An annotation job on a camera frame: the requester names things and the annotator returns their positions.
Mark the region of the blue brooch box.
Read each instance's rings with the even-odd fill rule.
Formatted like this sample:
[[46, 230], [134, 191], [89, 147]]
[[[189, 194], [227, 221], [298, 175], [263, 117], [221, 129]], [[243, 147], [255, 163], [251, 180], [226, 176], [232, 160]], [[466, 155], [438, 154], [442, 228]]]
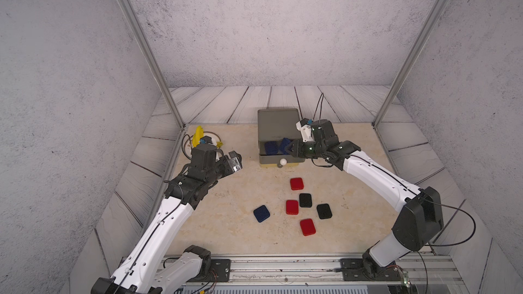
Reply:
[[280, 141], [280, 144], [279, 144], [279, 154], [280, 155], [290, 155], [288, 152], [287, 152], [287, 147], [292, 143], [292, 141], [288, 138], [283, 138], [281, 141]]
[[270, 218], [270, 211], [265, 205], [262, 205], [256, 209], [254, 209], [253, 214], [257, 220], [258, 223], [262, 223], [268, 218]]
[[265, 142], [264, 150], [268, 156], [279, 155], [279, 144], [276, 141]]

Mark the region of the grey top drawer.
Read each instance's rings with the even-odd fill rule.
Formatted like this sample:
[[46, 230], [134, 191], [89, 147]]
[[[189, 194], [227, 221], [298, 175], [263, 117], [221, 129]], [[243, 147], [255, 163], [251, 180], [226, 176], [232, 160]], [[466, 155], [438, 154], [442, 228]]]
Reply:
[[290, 144], [291, 140], [286, 137], [278, 141], [260, 141], [260, 164], [278, 165], [282, 159], [285, 159], [287, 164], [305, 162], [305, 159], [293, 157], [286, 151], [287, 146]]

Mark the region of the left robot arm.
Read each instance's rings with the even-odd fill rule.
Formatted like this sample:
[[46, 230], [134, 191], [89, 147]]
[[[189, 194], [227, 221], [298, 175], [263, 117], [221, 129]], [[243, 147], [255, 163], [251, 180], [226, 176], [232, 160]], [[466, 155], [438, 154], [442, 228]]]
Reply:
[[211, 253], [192, 245], [160, 270], [167, 250], [198, 204], [220, 179], [242, 169], [235, 151], [224, 154], [213, 144], [198, 144], [180, 174], [168, 182], [154, 220], [110, 278], [99, 278], [92, 293], [174, 293], [187, 281], [210, 274]]

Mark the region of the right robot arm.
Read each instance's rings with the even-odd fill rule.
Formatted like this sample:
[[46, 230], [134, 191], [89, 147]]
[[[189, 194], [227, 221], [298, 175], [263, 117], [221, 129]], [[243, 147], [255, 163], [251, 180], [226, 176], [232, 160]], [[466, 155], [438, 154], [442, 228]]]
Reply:
[[286, 148], [293, 157], [323, 159], [329, 167], [355, 176], [384, 198], [398, 217], [391, 232], [364, 252], [362, 266], [370, 279], [377, 278], [402, 256], [425, 246], [444, 227], [441, 197], [432, 187], [421, 189], [392, 174], [359, 146], [339, 141], [326, 119], [298, 121], [301, 134]]

